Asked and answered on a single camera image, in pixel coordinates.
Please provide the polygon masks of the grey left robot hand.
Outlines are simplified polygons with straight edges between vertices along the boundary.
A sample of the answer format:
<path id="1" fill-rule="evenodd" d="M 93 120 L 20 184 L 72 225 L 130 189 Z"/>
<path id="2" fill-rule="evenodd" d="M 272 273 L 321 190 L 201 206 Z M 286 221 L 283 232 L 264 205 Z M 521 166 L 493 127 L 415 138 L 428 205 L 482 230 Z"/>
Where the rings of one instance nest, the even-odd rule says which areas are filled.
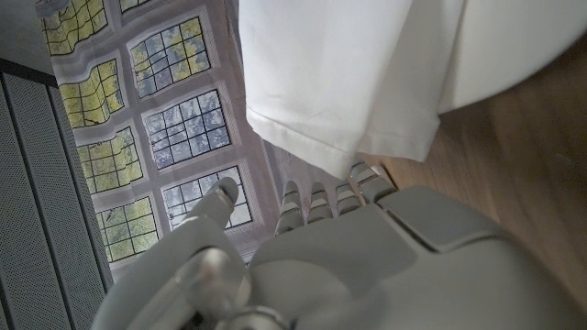
<path id="1" fill-rule="evenodd" d="M 95 329 L 583 329 L 586 315 L 499 225 L 355 163 L 330 205 L 283 189 L 274 236 L 243 260 L 234 170 L 170 189 L 180 223 L 102 302 Z"/>

